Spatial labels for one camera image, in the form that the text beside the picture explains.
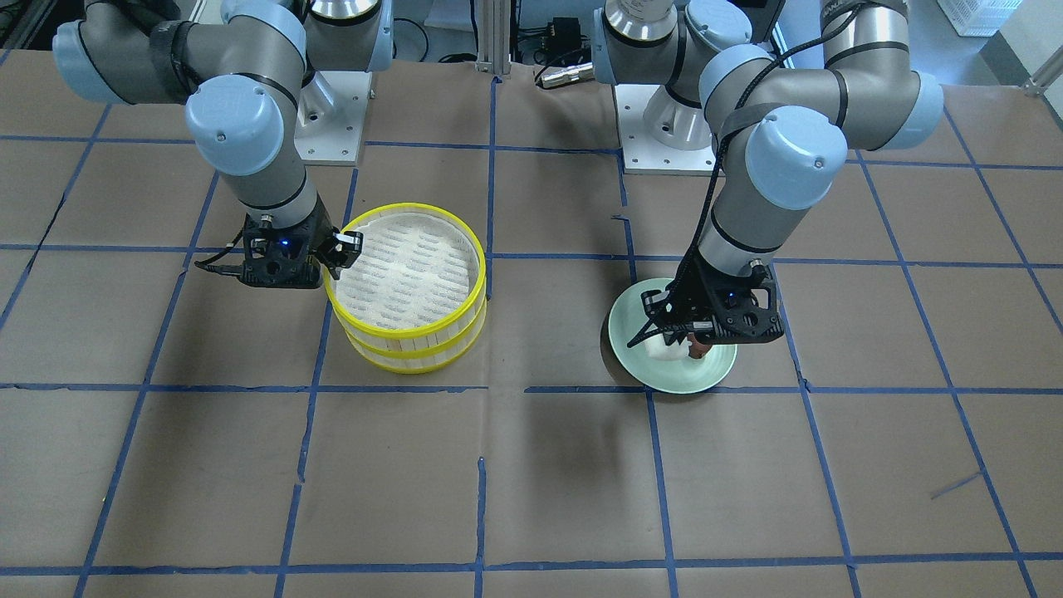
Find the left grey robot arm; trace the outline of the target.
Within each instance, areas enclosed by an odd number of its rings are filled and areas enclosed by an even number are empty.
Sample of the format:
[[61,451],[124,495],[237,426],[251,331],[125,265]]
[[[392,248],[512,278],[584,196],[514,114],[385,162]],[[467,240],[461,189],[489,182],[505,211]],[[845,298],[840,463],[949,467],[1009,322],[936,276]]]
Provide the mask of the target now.
[[648,84],[708,137],[713,174],[690,246],[662,289],[630,288],[611,344],[770,343],[784,332],[767,271],[827,195],[851,150],[919,146],[944,110],[938,81],[911,67],[906,1],[823,1],[819,68],[784,68],[729,1],[607,1],[592,63],[608,85]]

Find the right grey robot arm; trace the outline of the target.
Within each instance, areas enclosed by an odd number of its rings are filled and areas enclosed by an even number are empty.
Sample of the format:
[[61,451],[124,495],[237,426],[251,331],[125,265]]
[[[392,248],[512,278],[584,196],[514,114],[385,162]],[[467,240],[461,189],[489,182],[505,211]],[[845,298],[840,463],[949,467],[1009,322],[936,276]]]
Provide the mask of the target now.
[[87,1],[52,39],[61,78],[80,98],[181,105],[198,152],[242,202],[233,246],[198,269],[248,287],[316,289],[355,264],[362,236],[341,230],[297,152],[306,88],[322,71],[384,71],[389,1],[224,1],[220,22],[181,19],[174,1]]

